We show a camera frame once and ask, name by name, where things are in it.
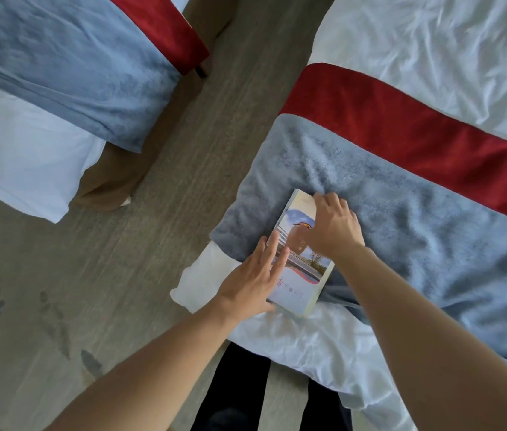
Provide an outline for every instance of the booklet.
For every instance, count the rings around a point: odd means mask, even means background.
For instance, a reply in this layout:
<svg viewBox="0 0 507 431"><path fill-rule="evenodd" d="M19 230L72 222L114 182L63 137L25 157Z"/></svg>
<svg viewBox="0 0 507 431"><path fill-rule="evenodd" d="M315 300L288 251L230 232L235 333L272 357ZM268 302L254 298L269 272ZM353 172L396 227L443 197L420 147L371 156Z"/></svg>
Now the booklet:
<svg viewBox="0 0 507 431"><path fill-rule="evenodd" d="M311 313L333 270L333 262L315 253L300 234L314 224L313 196L295 189L275 226L279 231L278 254L288 246L290 255L268 300L301 317Z"/></svg>

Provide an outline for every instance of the person's right arm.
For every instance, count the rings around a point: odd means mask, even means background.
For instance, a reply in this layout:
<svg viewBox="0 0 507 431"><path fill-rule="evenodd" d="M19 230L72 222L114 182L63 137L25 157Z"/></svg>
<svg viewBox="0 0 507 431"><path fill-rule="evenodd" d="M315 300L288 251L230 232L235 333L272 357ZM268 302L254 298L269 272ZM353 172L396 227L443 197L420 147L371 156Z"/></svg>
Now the person's right arm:
<svg viewBox="0 0 507 431"><path fill-rule="evenodd" d="M305 240L354 291L418 429L507 430L507 363L365 247L347 202L316 194L315 203Z"/></svg>

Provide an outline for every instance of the hand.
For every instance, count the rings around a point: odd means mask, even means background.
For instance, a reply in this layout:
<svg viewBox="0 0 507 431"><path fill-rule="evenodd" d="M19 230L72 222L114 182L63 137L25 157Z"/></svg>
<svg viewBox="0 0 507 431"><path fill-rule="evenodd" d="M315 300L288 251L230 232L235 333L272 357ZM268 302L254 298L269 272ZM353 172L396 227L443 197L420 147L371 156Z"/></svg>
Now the hand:
<svg viewBox="0 0 507 431"><path fill-rule="evenodd" d="M317 212L312 230L302 229L303 239L316 253L337 263L355 244L365 246L357 215L336 193L313 195Z"/></svg>
<svg viewBox="0 0 507 431"><path fill-rule="evenodd" d="M237 322L275 309L274 305L266 300L289 256L289 248L284 246L272 267L271 262L278 243L279 233L276 230L269 241L263 236L259 239L255 251L221 284L214 300L226 308Z"/></svg>

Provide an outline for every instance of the black pants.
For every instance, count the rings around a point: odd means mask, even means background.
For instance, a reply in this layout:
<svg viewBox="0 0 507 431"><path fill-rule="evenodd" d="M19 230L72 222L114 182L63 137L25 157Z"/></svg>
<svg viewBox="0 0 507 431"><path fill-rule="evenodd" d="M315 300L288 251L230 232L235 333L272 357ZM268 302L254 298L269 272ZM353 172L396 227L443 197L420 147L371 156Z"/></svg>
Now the black pants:
<svg viewBox="0 0 507 431"><path fill-rule="evenodd" d="M231 343L202 402L192 431L256 431L270 359ZM310 380L300 431L352 431L351 412L336 392Z"/></svg>

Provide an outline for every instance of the floor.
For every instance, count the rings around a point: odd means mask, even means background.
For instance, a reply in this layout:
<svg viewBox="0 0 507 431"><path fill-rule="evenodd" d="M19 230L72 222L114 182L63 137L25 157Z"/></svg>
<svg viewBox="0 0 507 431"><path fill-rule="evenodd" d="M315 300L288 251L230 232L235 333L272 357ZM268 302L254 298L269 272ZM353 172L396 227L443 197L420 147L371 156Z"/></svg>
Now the floor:
<svg viewBox="0 0 507 431"><path fill-rule="evenodd" d="M309 57L333 0L240 0L214 70L163 154L111 214L59 224L0 203L0 428L38 431L184 317L169 290L206 246ZM174 422L188 430L221 352ZM273 366L260 430L298 429L306 377Z"/></svg>

